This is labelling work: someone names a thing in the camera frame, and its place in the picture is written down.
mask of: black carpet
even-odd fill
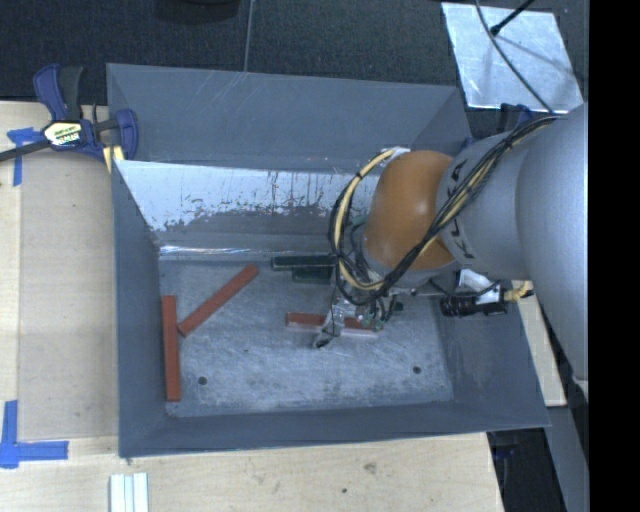
[[[588,1],[539,0],[531,8],[555,14],[588,100]],[[80,101],[98,104],[106,104],[107,62],[459,84],[433,0],[254,0],[253,7],[251,0],[21,0],[3,2],[0,13],[1,99],[34,99],[34,73],[53,62],[85,66]],[[479,138],[500,120],[497,111],[469,109],[468,117]],[[508,512],[565,510],[541,429],[490,440]]]

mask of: wire harness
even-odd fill
[[[356,173],[338,196],[329,219],[331,251],[336,257],[336,285],[344,297],[352,304],[363,306],[373,304],[387,296],[413,262],[434,243],[440,232],[482,191],[500,159],[528,136],[545,128],[558,117],[549,115],[523,123],[487,151],[453,189],[420,242],[407,252],[394,269],[384,277],[378,277],[375,280],[371,278],[369,272],[363,272],[362,265],[357,265],[350,253],[345,251],[345,230],[349,225],[353,195],[360,182],[377,165],[384,164],[394,154],[394,150],[385,150],[374,156]],[[347,290],[347,285],[353,289],[353,292]]]

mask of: red wooden stick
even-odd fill
[[[179,402],[181,398],[180,354],[176,298],[173,295],[162,297],[162,338],[164,341],[164,381],[167,402]]]
[[[257,275],[258,267],[247,265],[220,290],[209,297],[198,309],[178,324],[180,334],[188,336]]]
[[[316,315],[314,313],[297,313],[293,311],[287,312],[284,324],[291,326],[304,326],[304,327],[322,327],[324,324],[324,315]],[[344,319],[344,326],[347,329],[358,329],[362,331],[370,331],[371,327],[364,327],[357,318],[346,317]]]

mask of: blue clamp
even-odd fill
[[[7,132],[9,140],[15,144],[17,148],[25,143],[39,142],[44,140],[44,136],[38,130],[33,128],[21,128],[19,130],[9,130]],[[17,156],[13,165],[13,186],[17,187],[22,183],[22,156]]]
[[[0,468],[16,469],[20,462],[34,460],[68,459],[69,441],[45,441],[19,443],[18,401],[5,402],[2,422],[2,442],[0,442]]]
[[[83,68],[62,68],[60,64],[49,64],[33,77],[33,87],[42,103],[51,114],[51,121],[73,121],[82,127],[82,142],[69,145],[51,145],[55,151],[75,151],[100,162],[104,162],[105,145],[94,132],[93,125],[81,119],[82,110],[77,104],[78,82]],[[120,146],[127,159],[133,158],[138,148],[138,128],[131,109],[116,112],[120,130]]]

